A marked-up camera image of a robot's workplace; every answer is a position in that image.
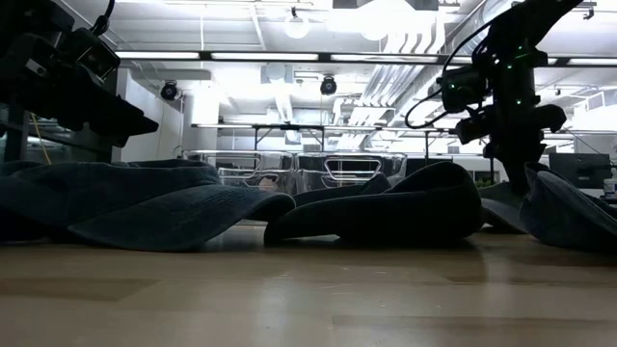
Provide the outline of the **bright blue denim cap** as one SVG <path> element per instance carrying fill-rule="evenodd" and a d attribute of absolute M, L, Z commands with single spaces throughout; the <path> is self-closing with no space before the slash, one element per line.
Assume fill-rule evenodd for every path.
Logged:
<path fill-rule="evenodd" d="M 200 161 L 0 164 L 0 242 L 183 252 L 242 220 L 273 222 L 294 207 L 285 193 L 225 185 Z"/>

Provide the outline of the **round white ceiling lamp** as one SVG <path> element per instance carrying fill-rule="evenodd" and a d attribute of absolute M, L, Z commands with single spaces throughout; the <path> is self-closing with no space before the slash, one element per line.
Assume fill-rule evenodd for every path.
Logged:
<path fill-rule="evenodd" d="M 284 31 L 292 39 L 299 40 L 309 33 L 309 20 L 302 16 L 288 16 L 284 21 Z"/>

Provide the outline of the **long ceiling light strip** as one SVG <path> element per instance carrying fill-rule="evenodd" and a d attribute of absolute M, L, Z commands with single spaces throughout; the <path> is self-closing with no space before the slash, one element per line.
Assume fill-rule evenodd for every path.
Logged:
<path fill-rule="evenodd" d="M 181 62 L 302 62 L 319 64 L 383 64 L 440 66 L 448 56 L 436 54 L 385 54 L 385 53 L 307 53 L 266 51 L 119 51 L 123 61 L 181 61 Z M 453 66 L 471 64 L 471 57 L 457 56 L 450 61 Z M 550 67 L 617 67 L 615 57 L 549 57 Z"/>

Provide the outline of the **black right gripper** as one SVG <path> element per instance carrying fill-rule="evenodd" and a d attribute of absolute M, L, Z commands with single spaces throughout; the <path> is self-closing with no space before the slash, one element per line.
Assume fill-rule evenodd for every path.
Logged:
<path fill-rule="evenodd" d="M 482 53 L 473 61 L 476 81 L 465 88 L 468 97 L 474 97 L 478 104 L 490 94 L 493 103 L 468 108 L 469 117 L 461 120 L 455 133 L 462 144 L 488 136 L 485 155 L 496 157 L 508 152 L 526 150 L 542 153 L 546 129 L 555 133 L 567 117 L 562 108 L 540 104 L 535 93 L 534 68 L 548 63 L 548 55 L 535 48 L 519 47 L 513 55 L 504 58 Z M 525 165 L 530 158 L 506 158 L 502 165 L 507 173 L 510 186 L 516 193 L 529 190 Z"/>

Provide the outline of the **dark computer monitor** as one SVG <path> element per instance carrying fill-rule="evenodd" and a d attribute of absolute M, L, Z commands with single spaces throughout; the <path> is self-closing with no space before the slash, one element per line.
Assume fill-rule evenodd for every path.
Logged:
<path fill-rule="evenodd" d="M 580 189 L 602 189 L 614 165 L 607 154 L 551 153 L 550 168 Z"/>

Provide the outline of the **black metal rack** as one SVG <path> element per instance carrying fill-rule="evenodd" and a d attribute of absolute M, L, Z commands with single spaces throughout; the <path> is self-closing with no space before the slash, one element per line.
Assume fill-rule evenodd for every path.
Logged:
<path fill-rule="evenodd" d="M 291 124 L 291 123 L 278 123 L 278 124 L 202 124 L 193 123 L 193 128 L 213 128 L 213 129 L 252 129 L 255 134 L 258 134 L 260 129 L 268 130 L 281 130 L 281 131 L 301 131 L 301 130 L 316 130 L 322 133 L 320 141 L 325 140 L 325 134 L 327 131 L 347 131 L 347 132 L 412 132 L 412 128 L 408 127 L 384 127 L 384 126 L 342 126 L 342 125 L 316 125 L 316 124 Z"/>

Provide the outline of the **dark slate blue cap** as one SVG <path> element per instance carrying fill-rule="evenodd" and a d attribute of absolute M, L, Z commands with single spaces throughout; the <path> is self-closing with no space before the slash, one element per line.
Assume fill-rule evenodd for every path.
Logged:
<path fill-rule="evenodd" d="M 581 192 L 561 174 L 527 163 L 519 217 L 538 241 L 563 249 L 617 254 L 617 206 Z"/>
<path fill-rule="evenodd" d="M 336 235 L 353 243 L 419 246 L 456 242 L 484 225 L 469 173 L 452 162 L 424 167 L 393 185 L 379 173 L 363 185 L 298 194 L 264 240 Z"/>

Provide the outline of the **black aluminium table frame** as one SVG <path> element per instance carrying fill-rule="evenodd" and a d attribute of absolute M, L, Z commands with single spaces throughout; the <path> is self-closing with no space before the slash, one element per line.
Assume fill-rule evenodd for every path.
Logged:
<path fill-rule="evenodd" d="M 7 141 L 4 159 L 6 162 L 25 160 L 29 135 L 28 114 L 21 105 L 11 102 L 6 125 Z"/>

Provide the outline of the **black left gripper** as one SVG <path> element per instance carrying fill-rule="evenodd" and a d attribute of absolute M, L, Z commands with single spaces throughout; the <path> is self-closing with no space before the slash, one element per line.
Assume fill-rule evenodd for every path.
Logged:
<path fill-rule="evenodd" d="M 124 147 L 128 137 L 159 127 L 140 108 L 106 91 L 85 66 L 56 54 L 13 51 L 0 57 L 0 101 L 71 130 L 87 124 L 102 147 Z"/>

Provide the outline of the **gray cap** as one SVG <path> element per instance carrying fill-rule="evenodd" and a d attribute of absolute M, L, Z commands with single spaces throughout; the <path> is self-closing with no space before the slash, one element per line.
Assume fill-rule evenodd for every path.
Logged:
<path fill-rule="evenodd" d="M 524 195 L 516 193 L 509 182 L 482 187 L 479 194 L 487 224 L 503 228 L 507 233 L 527 233 L 520 219 Z"/>

